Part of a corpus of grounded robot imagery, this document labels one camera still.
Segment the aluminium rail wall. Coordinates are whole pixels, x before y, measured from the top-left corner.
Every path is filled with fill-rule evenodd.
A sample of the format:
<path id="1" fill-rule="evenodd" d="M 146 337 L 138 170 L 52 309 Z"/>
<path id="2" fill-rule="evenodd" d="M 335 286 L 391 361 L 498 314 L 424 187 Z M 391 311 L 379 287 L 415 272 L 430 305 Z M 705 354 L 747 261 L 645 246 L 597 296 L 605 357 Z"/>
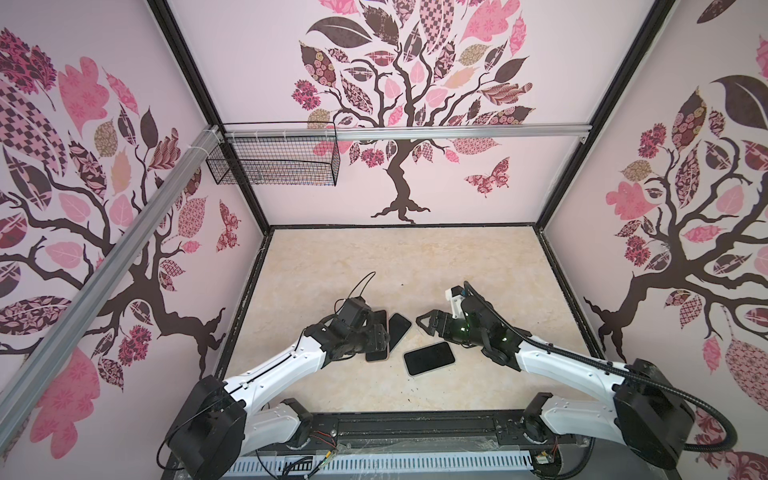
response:
<path id="1" fill-rule="evenodd" d="M 246 139 L 335 139 L 338 141 L 358 140 L 425 140 L 459 138 L 530 138 L 530 137 L 577 137 L 586 138 L 592 127 L 588 124 L 520 124 L 520 125 L 470 125 L 438 127 L 385 127 L 385 128 L 273 128 L 240 129 L 225 134 L 226 138 Z"/>
<path id="2" fill-rule="evenodd" d="M 21 365 L 1 392 L 1 447 L 6 448 L 34 409 L 37 401 L 63 368 L 86 330 L 98 316 L 141 248 L 147 244 L 164 215 L 171 210 L 195 171 L 221 139 L 220 127 L 208 125 L 199 133 L 152 196 L 137 219 L 106 256 L 105 262 L 79 290 L 61 319 Z"/>

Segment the middle black smartphone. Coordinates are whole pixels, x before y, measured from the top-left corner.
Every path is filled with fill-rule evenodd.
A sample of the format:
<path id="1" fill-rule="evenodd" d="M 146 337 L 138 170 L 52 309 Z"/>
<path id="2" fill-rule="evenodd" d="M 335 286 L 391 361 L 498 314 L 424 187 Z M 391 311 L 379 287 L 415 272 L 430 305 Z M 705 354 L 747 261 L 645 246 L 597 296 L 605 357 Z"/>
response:
<path id="1" fill-rule="evenodd" d="M 399 313 L 389 319 L 389 352 L 392 353 L 412 327 L 412 322 Z"/>

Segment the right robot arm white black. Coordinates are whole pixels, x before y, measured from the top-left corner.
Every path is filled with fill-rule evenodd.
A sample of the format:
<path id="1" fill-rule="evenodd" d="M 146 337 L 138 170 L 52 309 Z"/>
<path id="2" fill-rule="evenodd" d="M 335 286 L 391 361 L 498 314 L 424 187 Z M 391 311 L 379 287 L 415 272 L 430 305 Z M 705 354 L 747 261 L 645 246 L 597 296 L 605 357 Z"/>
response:
<path id="1" fill-rule="evenodd" d="M 613 441 L 650 465 L 676 468 L 694 412 L 670 393 L 669 380 L 653 363 L 610 363 L 564 350 L 508 325 L 490 304 L 460 288 L 448 291 L 447 297 L 450 311 L 431 310 L 417 318 L 428 335 L 478 347 L 497 365 L 547 377 L 588 395 L 588 400 L 577 401 L 538 394 L 526 411 L 529 432 Z"/>

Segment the right black smartphone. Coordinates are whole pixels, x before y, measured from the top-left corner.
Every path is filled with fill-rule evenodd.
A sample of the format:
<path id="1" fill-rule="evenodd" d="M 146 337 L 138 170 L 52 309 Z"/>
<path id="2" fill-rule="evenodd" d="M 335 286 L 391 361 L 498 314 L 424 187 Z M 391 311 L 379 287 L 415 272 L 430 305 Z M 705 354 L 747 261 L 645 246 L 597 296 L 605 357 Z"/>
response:
<path id="1" fill-rule="evenodd" d="M 441 369 L 456 362 L 448 342 L 439 342 L 407 352 L 403 356 L 406 371 L 415 377 Z"/>

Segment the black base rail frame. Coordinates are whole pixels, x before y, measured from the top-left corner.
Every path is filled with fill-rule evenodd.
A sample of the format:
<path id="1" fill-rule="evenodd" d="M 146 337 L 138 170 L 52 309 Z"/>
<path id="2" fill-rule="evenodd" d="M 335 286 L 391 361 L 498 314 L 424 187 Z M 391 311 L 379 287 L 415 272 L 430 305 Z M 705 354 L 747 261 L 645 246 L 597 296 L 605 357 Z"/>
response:
<path id="1" fill-rule="evenodd" d="M 337 440 L 495 437 L 500 445 L 543 448 L 569 436 L 613 441 L 664 470 L 677 466 L 694 422 L 668 401 L 568 400 L 541 392 L 524 410 L 311 413 L 294 398 L 250 411 L 243 400 L 186 403 L 164 443 L 195 479 L 219 479 L 235 460 L 270 445 L 306 448 L 311 435 Z"/>

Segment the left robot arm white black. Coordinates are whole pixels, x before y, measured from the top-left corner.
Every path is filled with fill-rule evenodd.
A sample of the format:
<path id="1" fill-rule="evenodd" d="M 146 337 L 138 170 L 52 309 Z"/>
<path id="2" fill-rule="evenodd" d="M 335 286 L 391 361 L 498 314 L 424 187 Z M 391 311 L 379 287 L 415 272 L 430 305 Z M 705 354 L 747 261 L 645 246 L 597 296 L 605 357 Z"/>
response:
<path id="1" fill-rule="evenodd" d="M 265 446 L 301 446 L 311 413 L 294 399 L 274 398 L 333 362 L 388 349 L 386 319 L 377 318 L 363 298 L 348 298 L 264 363 L 225 380 L 199 380 L 162 444 L 193 479 L 220 479 L 241 455 Z"/>

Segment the black smartphone from pink case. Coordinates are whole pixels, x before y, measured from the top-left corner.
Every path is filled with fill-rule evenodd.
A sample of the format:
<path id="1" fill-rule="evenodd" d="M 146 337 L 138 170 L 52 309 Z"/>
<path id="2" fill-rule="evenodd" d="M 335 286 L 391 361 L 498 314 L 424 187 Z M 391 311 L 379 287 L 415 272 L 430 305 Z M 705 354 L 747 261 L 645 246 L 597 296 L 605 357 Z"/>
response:
<path id="1" fill-rule="evenodd" d="M 367 362 L 384 361 L 389 356 L 389 330 L 387 312 L 377 310 L 371 313 L 366 325 L 368 340 L 365 360 Z"/>

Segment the aluminium rail back wall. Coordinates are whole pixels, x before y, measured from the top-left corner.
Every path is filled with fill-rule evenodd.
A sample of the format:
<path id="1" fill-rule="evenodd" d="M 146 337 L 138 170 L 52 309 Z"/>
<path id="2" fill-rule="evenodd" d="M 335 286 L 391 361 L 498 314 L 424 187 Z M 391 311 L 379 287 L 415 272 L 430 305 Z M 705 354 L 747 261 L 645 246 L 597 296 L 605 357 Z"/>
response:
<path id="1" fill-rule="evenodd" d="M 358 140 L 425 140 L 459 138 L 530 138 L 530 137 L 577 137 L 586 138 L 592 127 L 588 124 L 520 124 L 520 125 L 470 125 L 438 127 L 385 127 L 385 128 L 273 128 L 240 129 L 225 134 L 226 138 L 246 139 L 335 139 L 338 141 Z"/>

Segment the aluminium rail left wall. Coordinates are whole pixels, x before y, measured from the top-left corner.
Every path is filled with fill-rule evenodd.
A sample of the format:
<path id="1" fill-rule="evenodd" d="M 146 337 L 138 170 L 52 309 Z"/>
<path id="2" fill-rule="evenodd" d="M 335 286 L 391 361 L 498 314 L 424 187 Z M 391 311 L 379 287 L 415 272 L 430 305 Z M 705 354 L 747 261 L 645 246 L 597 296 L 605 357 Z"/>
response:
<path id="1" fill-rule="evenodd" d="M 79 290 L 61 319 L 21 365 L 1 392 L 1 447 L 6 448 L 34 409 L 37 401 L 63 368 L 86 330 L 98 316 L 141 248 L 147 244 L 164 215 L 171 210 L 195 171 L 221 139 L 220 127 L 208 125 L 199 133 L 152 196 L 137 219 L 106 256 L 105 262 Z"/>

